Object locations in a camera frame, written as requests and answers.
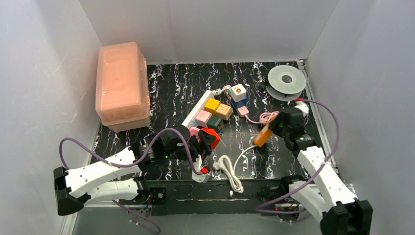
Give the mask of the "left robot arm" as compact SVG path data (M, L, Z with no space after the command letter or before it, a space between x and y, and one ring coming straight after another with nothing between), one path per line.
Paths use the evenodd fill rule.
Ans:
M202 162L216 148L220 136L214 129L202 128L196 132L182 126L166 128L151 138L142 139L120 152L102 158L69 138L97 162L70 169L66 163L54 169L54 191L59 216L76 213L86 205L102 201L127 200L139 204L162 205L164 189L151 189L144 177L145 171L168 160L187 160L194 181L206 182L210 169Z

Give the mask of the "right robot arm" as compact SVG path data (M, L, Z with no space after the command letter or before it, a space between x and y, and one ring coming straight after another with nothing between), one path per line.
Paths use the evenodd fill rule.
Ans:
M277 202L291 197L316 219L324 235L368 235L373 209L342 182L312 136L305 132L303 111L287 108L268 123L274 134L285 140L311 178L287 176L281 179Z

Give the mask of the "white power strip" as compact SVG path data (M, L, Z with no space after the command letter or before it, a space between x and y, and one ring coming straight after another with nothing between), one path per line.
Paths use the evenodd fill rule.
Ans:
M190 111L190 113L187 115L187 117L184 119L184 121L181 123L181 125L185 126L188 129L190 127L197 127L198 124L196 121L196 116L201 110L204 109L205 104L208 102L210 98L214 98L213 92L210 90L205 91L205 93L201 96L201 98L195 104L195 106Z

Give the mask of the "orange power bank socket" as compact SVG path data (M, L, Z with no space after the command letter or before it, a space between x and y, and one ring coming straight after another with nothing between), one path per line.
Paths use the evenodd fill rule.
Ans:
M253 144L262 147L278 129L278 124L276 121L277 116L274 116L270 119L268 123L260 130L260 132L255 136Z

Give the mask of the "red cube socket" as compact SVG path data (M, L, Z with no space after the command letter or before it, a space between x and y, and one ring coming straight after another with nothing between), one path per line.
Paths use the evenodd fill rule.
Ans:
M208 145L211 150L216 149L217 145L219 144L221 137L219 134L211 128L202 128L199 131L199 139L202 143Z

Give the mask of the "pink plastic storage box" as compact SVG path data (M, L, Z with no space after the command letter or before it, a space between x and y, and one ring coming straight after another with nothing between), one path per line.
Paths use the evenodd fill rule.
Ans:
M114 132L150 125L147 63L137 43L100 49L96 73L95 110Z

